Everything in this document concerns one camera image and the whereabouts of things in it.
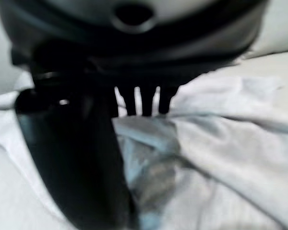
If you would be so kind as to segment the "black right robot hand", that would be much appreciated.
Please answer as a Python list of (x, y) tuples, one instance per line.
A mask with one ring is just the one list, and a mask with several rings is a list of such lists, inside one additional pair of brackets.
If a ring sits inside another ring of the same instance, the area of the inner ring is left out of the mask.
[(123, 173), (112, 118), (115, 90), (127, 114), (134, 89), (152, 114), (178, 88), (218, 69), (255, 41), (265, 0), (0, 0), (12, 64), (35, 87), (14, 109), (37, 170), (80, 230), (135, 230), (138, 213)]

